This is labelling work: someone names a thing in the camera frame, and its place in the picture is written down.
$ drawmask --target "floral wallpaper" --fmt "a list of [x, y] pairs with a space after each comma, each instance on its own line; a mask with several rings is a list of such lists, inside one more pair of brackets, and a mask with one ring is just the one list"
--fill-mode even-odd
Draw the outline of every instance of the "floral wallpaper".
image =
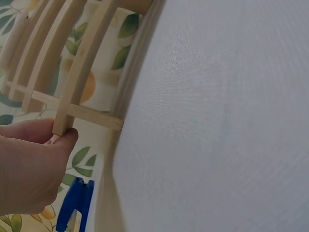
[[[0, 0], [0, 51], [6, 43], [16, 17], [23, 9], [33, 12], [40, 0]], [[75, 24], [66, 41], [58, 68], [50, 85], [50, 95], [61, 96], [63, 84], [73, 64], [74, 57], [83, 35], [93, 16], [98, 2], [89, 1], [84, 13]], [[115, 94], [122, 68], [139, 28], [141, 16], [124, 9], [118, 9], [109, 26], [107, 34], [98, 51], [94, 65], [84, 88], [81, 104], [108, 112]], [[5, 71], [0, 70], [0, 87], [3, 85]], [[0, 93], [0, 125], [7, 125], [28, 119], [55, 117], [56, 109], [45, 105], [42, 112], [24, 114], [22, 102], [15, 102]], [[103, 165], [103, 143], [107, 134], [103, 127], [76, 119], [74, 127], [79, 131], [79, 141], [70, 157], [67, 171], [58, 190], [56, 201], [39, 215], [7, 215], [0, 217], [0, 232], [54, 232], [57, 215], [69, 186], [76, 176], [87, 182], [93, 179], [97, 166]]]

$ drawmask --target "light wood strip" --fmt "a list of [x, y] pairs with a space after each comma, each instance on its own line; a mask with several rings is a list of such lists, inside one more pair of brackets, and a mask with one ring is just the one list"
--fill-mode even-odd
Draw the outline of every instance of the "light wood strip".
[[92, 122], [109, 129], [113, 129], [116, 131], [121, 131], [123, 126], [123, 120], [110, 116], [106, 113], [93, 110], [90, 108], [86, 108], [83, 106], [78, 106], [74, 104], [70, 104], [68, 108], [68, 115], [72, 117], [76, 117], [79, 119], [83, 119], [87, 122]]
[[11, 59], [14, 55], [14, 51], [29, 21], [29, 12], [26, 9], [24, 9], [22, 13], [16, 17], [14, 27], [10, 32], [10, 35], [3, 47], [3, 50], [1, 51], [0, 67], [2, 69], [6, 71], [9, 69]]
[[145, 15], [154, 0], [121, 0], [119, 7]]
[[59, 102], [60, 102], [60, 99], [55, 98], [45, 93], [38, 92], [38, 91], [33, 91], [32, 98], [37, 101], [50, 104], [56, 107], [59, 105]]

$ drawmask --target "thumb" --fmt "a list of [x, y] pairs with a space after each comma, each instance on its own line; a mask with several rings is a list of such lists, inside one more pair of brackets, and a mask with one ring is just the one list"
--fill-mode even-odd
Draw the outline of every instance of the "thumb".
[[69, 156], [74, 149], [76, 142], [78, 140], [78, 132], [76, 129], [68, 129], [68, 131], [58, 139], [54, 141], [51, 147], [58, 150], [58, 153], [65, 155], [66, 159], [69, 159]]

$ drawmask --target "curved wooden rib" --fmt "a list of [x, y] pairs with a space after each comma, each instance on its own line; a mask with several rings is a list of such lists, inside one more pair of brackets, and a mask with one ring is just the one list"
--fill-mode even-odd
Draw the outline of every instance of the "curved wooden rib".
[[14, 50], [30, 21], [29, 12], [25, 9], [22, 13], [16, 17], [15, 25], [7, 39], [3, 50], [0, 55], [0, 67], [4, 70], [8, 70], [10, 67], [10, 62], [14, 54]]
[[29, 22], [26, 26], [26, 28], [24, 29], [24, 32], [21, 35], [21, 38], [19, 40], [19, 43], [14, 51], [13, 57], [10, 61], [10, 66], [9, 69], [6, 72], [5, 78], [4, 78], [4, 82], [2, 85], [2, 90], [1, 92], [3, 94], [9, 94], [10, 92], [10, 87], [7, 86], [5, 83], [7, 81], [13, 81], [13, 78], [15, 76], [16, 73], [16, 68], [18, 66], [18, 63], [20, 61], [20, 57], [23, 54], [26, 44], [29, 40], [29, 37], [36, 25], [36, 23], [38, 22], [39, 18], [41, 17], [41, 14], [43, 13], [45, 7], [47, 6], [49, 0], [42, 0], [39, 2], [39, 4], [36, 6], [36, 9], [34, 10], [31, 18], [29, 19]]
[[49, 1], [44, 9], [20, 58], [16, 74], [13, 78], [9, 99], [13, 101], [23, 100], [24, 93], [16, 91], [14, 86], [17, 84], [27, 86], [42, 45], [64, 2], [65, 0]]
[[67, 0], [52, 25], [38, 56], [25, 93], [22, 111], [40, 112], [43, 102], [32, 98], [33, 91], [47, 93], [66, 40], [83, 13], [87, 0]]
[[53, 127], [53, 133], [56, 135], [63, 135], [73, 126], [74, 117], [68, 115], [69, 106], [71, 103], [80, 103], [88, 74], [119, 3], [120, 0], [101, 2], [86, 29], [60, 100]]

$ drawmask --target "wooden crossbar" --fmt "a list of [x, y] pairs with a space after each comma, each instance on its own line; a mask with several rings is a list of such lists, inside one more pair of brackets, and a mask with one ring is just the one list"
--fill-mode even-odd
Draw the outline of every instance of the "wooden crossbar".
[[[8, 86], [12, 86], [12, 82], [7, 82]], [[26, 92], [26, 87], [21, 86], [21, 85], [16, 85], [16, 89], [20, 92]], [[52, 106], [58, 107], [60, 104], [60, 99], [55, 98], [53, 96], [38, 92], [38, 91], [33, 91], [32, 96], [33, 99], [50, 104]], [[74, 118], [79, 118], [88, 122], [95, 123], [100, 126], [107, 127], [112, 130], [116, 131], [121, 131], [122, 125], [123, 125], [123, 120], [115, 118], [107, 113], [98, 111], [98, 110], [93, 110], [88, 107], [80, 106], [80, 105], [75, 105], [75, 104], [70, 104], [68, 107], [68, 115]]]

